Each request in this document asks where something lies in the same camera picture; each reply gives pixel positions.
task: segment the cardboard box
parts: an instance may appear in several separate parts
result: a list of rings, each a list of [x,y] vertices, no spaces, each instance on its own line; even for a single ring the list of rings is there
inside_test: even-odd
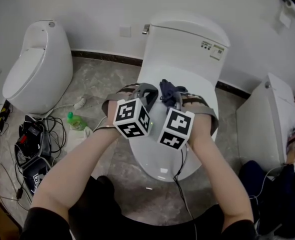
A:
[[[21,226],[9,215],[0,203],[0,240],[18,240]]]

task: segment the toilet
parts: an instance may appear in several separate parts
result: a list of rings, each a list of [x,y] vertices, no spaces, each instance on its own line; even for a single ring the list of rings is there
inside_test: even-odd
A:
[[[264,171],[279,172],[287,160],[288,136],[295,128],[291,87],[269,73],[236,111],[241,162],[256,161]]]
[[[63,27],[53,20],[40,20],[27,28],[2,93],[18,110],[44,114],[60,100],[72,76],[72,55]]]
[[[156,180],[173,182],[182,163],[181,151],[157,143],[166,119],[167,108],[160,100],[160,82],[166,79],[202,96],[219,117],[215,86],[226,59],[230,41],[224,30],[213,21],[184,11],[162,12],[145,25],[147,43],[138,83],[158,88],[159,97],[149,115],[153,127],[149,136],[129,140],[133,155],[143,170]],[[212,135],[216,139],[217,130]],[[192,149],[182,149],[187,159],[182,180],[200,166]]]

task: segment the wall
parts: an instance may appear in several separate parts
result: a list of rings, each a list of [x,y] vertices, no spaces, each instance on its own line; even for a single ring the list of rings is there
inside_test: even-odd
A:
[[[61,22],[73,50],[142,58],[144,24],[160,10],[175,9],[204,15],[226,31],[231,48],[221,81],[251,92],[271,72],[295,92],[295,21],[291,29],[279,29],[281,6],[280,0],[0,0],[0,101],[4,77],[32,22]],[[131,38],[119,36],[123,25],[131,26]]]

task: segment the green bottle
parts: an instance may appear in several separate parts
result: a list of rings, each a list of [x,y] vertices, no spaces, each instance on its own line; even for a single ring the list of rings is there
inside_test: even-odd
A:
[[[66,121],[77,131],[83,131],[84,128],[88,126],[87,122],[85,122],[79,115],[73,115],[72,112],[68,113]]]

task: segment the forearm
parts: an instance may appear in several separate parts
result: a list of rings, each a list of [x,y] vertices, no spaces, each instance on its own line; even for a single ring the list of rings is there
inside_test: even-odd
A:
[[[94,132],[68,153],[44,177],[31,207],[43,207],[68,220],[68,209],[81,197],[98,160],[119,133],[115,129]]]
[[[206,170],[216,200],[225,215],[223,229],[239,220],[253,221],[248,194],[212,138],[197,139],[193,150]]]

